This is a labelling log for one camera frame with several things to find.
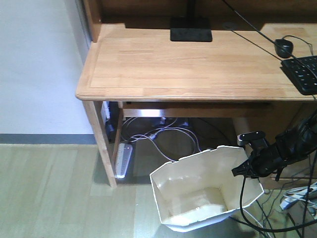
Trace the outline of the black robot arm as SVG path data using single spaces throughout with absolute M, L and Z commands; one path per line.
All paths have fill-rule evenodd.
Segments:
M 264 178 L 276 172 L 275 180 L 285 167 L 307 159 L 317 149 L 317 117 L 311 116 L 286 130 L 269 144 L 265 138 L 250 142 L 253 149 L 247 165 L 247 176 Z

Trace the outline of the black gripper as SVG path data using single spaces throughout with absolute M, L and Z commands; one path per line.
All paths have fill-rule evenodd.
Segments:
M 279 178 L 285 168 L 283 162 L 275 143 L 260 151 L 254 149 L 249 157 L 248 176 L 264 178 L 276 173 L 276 177 Z

